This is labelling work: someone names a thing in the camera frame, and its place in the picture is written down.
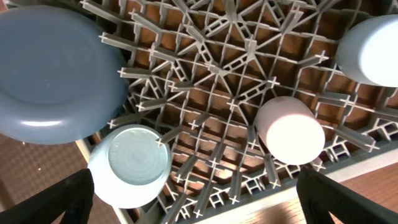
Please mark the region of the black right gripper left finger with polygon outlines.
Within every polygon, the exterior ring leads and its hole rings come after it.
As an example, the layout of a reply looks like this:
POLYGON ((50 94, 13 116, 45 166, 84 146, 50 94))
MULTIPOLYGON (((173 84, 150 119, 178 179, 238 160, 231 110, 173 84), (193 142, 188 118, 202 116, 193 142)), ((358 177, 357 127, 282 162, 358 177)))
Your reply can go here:
POLYGON ((87 224, 93 206, 94 183, 89 169, 82 169, 49 188, 1 212, 1 223, 87 224))

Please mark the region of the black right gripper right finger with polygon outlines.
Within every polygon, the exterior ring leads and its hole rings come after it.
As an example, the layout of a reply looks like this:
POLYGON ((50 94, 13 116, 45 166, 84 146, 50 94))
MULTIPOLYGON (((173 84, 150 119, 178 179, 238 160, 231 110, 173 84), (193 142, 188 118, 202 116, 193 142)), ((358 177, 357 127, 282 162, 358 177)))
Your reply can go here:
POLYGON ((397 223, 397 213, 304 166, 297 194, 307 223, 397 223))

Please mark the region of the small light blue bowl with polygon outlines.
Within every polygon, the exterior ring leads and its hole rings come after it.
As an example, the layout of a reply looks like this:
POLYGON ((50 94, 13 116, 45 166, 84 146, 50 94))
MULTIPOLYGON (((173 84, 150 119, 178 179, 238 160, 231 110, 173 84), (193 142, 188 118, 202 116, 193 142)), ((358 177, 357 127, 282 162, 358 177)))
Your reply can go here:
POLYGON ((144 125, 115 129, 90 155, 95 194, 117 208, 138 208, 153 201, 169 178, 172 156, 160 134, 144 125))

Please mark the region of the pink plastic cup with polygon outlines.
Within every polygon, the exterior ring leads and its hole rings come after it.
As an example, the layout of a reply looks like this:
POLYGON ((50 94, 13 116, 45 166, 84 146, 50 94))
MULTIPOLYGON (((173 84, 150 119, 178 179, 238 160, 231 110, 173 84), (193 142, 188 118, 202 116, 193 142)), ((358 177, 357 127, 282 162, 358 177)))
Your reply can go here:
POLYGON ((254 124, 268 151, 286 164, 312 162, 325 145, 321 124, 302 101, 291 96, 279 96, 264 103, 254 124))

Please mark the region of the dark blue plate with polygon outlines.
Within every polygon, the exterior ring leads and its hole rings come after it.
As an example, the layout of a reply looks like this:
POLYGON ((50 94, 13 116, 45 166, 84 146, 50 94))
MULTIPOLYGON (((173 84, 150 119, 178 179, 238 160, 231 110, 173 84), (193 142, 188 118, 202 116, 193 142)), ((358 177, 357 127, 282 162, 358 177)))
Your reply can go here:
POLYGON ((33 144, 85 138, 127 98, 121 51, 71 10, 24 6, 1 13, 1 133, 33 144))

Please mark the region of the light blue plastic cup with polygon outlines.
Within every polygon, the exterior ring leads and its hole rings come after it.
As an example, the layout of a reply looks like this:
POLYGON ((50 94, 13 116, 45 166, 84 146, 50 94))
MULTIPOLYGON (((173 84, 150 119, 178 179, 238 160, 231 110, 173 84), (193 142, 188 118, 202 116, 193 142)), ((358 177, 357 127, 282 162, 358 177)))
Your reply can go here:
POLYGON ((362 84, 397 86, 397 15, 367 19, 340 40, 335 55, 343 74, 362 84))

